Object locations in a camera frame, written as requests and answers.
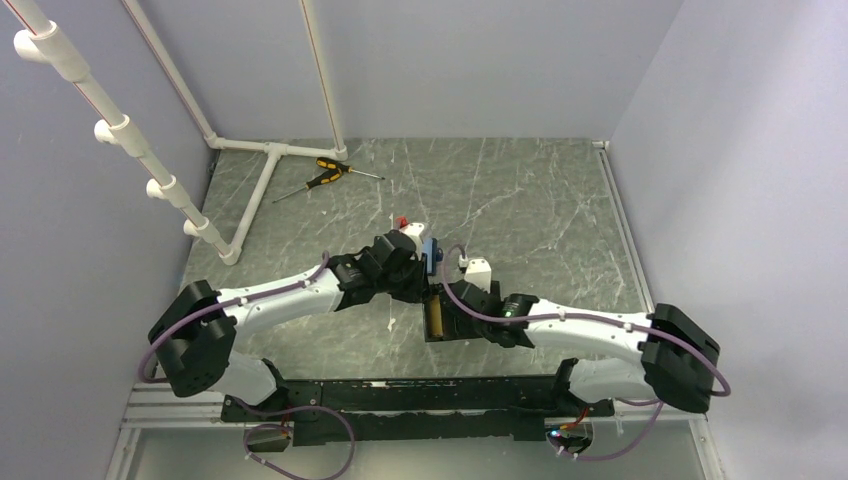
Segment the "blue leather card holder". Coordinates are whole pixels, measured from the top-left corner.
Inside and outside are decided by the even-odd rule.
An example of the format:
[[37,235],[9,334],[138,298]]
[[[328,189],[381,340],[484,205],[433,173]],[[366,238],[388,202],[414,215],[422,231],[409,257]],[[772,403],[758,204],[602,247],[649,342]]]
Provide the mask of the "blue leather card holder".
[[438,266],[443,259],[443,250],[436,238],[429,238],[423,243],[422,252],[425,257],[426,274],[433,277],[437,274]]

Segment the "black plastic card tray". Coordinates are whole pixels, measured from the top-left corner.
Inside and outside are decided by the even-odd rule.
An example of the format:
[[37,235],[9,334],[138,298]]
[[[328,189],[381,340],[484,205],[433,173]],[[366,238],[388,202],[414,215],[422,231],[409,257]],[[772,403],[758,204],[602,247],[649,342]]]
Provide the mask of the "black plastic card tray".
[[423,332],[426,342],[478,338],[474,318],[455,305],[441,285],[431,284],[423,303]]

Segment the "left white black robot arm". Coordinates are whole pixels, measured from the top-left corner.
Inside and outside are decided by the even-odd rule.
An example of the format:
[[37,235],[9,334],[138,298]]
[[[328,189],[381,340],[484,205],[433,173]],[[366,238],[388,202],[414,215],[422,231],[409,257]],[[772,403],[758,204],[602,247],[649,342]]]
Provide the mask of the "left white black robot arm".
[[378,294],[424,303],[429,237],[427,224],[409,223],[355,253],[324,253],[318,265],[280,280],[220,290],[195,281],[150,329],[139,377],[151,382],[145,369],[156,360],[178,398],[216,391],[247,402],[261,419],[275,419],[288,402],[279,371],[237,352],[236,344],[292,320],[367,304]]

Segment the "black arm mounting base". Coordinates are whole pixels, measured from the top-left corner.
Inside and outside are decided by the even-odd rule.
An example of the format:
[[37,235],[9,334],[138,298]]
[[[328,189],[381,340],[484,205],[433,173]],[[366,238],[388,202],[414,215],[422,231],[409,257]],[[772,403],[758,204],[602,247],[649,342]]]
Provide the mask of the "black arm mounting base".
[[365,441],[507,437],[541,441],[557,419],[610,417],[610,400],[587,404],[568,391],[573,361],[553,375],[418,379],[289,380],[245,409],[227,396],[221,419],[286,421],[296,446]]

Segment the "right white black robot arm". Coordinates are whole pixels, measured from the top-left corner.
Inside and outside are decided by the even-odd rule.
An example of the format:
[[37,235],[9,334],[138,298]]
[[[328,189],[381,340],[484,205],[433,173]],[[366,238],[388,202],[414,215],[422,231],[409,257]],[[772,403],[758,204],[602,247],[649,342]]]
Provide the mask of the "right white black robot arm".
[[607,313],[535,295],[499,297],[466,281],[433,284],[423,298],[428,342],[484,339],[502,348],[580,350],[592,359],[560,362],[551,388],[557,411],[599,402],[657,400],[703,414],[718,392],[718,344],[679,308]]

